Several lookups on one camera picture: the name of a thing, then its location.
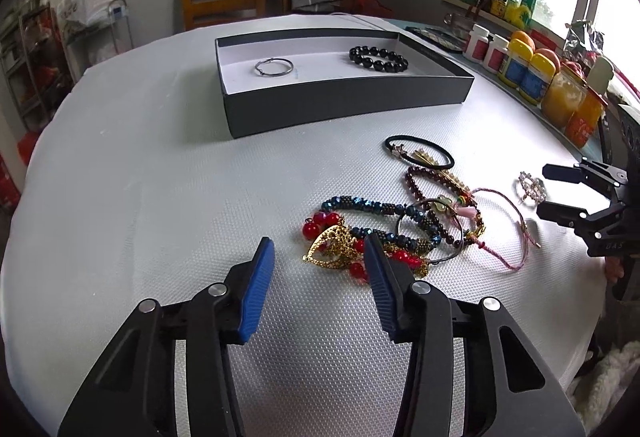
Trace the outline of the round pearl hair clip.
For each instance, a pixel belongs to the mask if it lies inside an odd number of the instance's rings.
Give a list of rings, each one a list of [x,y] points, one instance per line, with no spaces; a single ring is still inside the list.
[[[521,172],[514,179],[514,192],[518,201],[529,209],[535,209],[539,204],[549,199],[544,181],[529,172]]]

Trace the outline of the dark grey jewelry box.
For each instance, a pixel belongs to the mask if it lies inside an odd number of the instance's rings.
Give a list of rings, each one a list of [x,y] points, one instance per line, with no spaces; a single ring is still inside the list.
[[[216,41],[224,112],[232,137],[375,112],[457,105],[473,75],[405,32],[311,28],[227,36]],[[257,61],[295,68],[261,78]]]

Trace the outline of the patterned phone case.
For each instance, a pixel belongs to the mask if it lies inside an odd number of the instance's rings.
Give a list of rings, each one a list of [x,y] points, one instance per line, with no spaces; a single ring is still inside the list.
[[[405,30],[414,34],[418,38],[422,38],[424,41],[428,41],[431,44],[446,50],[448,53],[462,54],[464,52],[465,42],[462,42],[460,38],[456,38],[446,31],[441,31],[437,28],[419,28],[411,26],[405,27]]]

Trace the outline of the orange snack packet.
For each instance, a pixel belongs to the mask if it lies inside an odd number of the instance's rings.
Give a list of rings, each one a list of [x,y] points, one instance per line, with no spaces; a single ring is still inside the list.
[[[582,148],[593,134],[608,104],[594,90],[586,96],[565,127],[566,138],[577,148]]]

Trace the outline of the white pill bottle red label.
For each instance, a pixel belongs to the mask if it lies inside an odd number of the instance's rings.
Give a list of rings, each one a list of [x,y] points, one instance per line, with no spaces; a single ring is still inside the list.
[[[486,56],[489,42],[489,31],[479,24],[474,24],[466,42],[463,56],[476,64],[480,64]]]

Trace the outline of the tall storage shelf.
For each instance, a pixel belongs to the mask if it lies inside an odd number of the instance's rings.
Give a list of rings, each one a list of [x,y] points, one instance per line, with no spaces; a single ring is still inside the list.
[[[23,126],[42,131],[74,85],[50,5],[32,0],[6,16],[1,70]]]

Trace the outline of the white plastic bag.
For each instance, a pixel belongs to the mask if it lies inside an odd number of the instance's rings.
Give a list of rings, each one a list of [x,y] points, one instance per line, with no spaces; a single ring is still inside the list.
[[[107,7],[114,0],[63,0],[56,6],[58,18],[65,22],[92,26],[107,15]]]

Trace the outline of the red cloth on chair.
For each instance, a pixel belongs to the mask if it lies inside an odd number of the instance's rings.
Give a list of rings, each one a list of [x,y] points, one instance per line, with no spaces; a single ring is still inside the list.
[[[352,15],[365,15],[378,18],[393,18],[393,11],[379,0],[346,0],[344,12]]]

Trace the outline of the yellow cap blue bottle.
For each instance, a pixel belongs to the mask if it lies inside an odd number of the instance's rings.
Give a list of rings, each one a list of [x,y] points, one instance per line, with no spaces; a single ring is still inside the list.
[[[511,40],[498,71],[499,79],[512,88],[518,87],[524,79],[533,56],[534,51],[527,43],[517,38]]]

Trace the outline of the thin silver bangle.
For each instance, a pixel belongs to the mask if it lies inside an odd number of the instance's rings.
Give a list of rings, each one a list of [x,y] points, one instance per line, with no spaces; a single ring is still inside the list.
[[[270,57],[256,62],[254,72],[261,78],[280,78],[293,72],[295,64],[282,57]]]

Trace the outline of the orange juice jar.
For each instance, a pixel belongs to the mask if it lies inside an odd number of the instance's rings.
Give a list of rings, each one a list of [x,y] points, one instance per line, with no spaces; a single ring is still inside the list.
[[[554,75],[541,101],[542,115],[558,130],[562,130],[582,103],[586,85],[571,68],[562,66]]]

